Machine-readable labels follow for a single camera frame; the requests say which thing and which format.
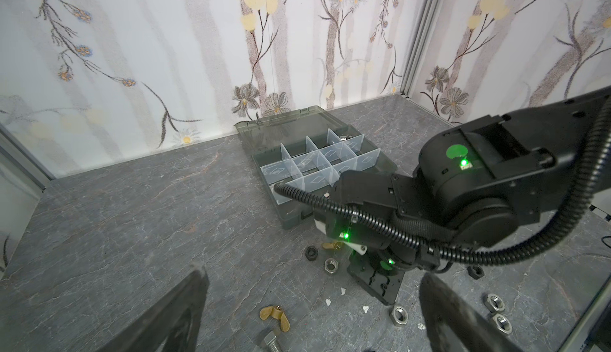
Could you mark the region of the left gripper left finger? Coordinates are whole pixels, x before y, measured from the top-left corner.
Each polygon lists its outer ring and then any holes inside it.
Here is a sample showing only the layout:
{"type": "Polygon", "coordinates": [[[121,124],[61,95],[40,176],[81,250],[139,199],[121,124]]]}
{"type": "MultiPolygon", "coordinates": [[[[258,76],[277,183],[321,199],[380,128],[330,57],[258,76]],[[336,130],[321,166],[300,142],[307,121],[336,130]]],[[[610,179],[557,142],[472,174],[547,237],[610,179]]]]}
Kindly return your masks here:
{"type": "Polygon", "coordinates": [[[100,350],[196,350],[208,287],[205,268],[195,268],[100,350]]]}

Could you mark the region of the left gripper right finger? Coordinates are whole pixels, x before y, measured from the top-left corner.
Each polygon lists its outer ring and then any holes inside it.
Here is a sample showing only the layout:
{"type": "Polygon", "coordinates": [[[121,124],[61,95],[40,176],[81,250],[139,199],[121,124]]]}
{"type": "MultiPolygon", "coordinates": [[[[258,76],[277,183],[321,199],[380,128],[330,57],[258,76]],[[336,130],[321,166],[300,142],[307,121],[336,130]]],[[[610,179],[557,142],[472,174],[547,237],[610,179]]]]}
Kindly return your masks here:
{"type": "Polygon", "coordinates": [[[423,276],[418,297],[431,350],[520,350],[436,275],[423,276]]]}

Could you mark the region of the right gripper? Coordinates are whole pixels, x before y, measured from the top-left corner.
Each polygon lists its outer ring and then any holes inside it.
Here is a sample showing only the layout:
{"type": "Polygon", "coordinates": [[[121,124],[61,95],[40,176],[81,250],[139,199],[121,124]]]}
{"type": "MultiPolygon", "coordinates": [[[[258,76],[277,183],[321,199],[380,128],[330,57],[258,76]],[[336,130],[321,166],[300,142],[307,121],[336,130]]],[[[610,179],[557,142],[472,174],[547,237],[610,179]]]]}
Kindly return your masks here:
{"type": "Polygon", "coordinates": [[[347,271],[363,290],[383,305],[392,306],[396,303],[404,281],[403,270],[392,267],[376,255],[361,255],[353,251],[348,260],[347,271]]]}

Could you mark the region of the green compartment organizer box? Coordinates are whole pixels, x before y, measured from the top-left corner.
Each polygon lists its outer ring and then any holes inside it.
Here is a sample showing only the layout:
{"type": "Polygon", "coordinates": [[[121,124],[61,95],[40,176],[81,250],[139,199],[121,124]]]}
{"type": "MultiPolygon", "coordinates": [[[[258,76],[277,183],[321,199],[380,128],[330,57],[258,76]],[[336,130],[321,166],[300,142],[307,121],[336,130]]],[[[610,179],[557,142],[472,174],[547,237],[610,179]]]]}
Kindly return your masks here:
{"type": "Polygon", "coordinates": [[[277,183],[321,196],[347,171],[397,171],[396,164],[364,134],[318,106],[240,121],[235,128],[287,230],[311,223],[313,212],[277,194],[277,183]]]}

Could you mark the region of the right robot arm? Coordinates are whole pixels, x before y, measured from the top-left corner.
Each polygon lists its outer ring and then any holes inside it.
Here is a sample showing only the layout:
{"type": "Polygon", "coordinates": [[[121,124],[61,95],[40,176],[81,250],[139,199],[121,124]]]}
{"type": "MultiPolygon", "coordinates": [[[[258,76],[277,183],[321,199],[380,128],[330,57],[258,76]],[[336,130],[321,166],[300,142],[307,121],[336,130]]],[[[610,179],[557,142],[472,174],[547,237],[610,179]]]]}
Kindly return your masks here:
{"type": "Polygon", "coordinates": [[[348,273],[393,305],[412,269],[506,266],[562,242],[610,187],[610,90],[485,116],[429,140],[411,176],[348,171],[312,207],[329,237],[366,247],[348,273]]]}

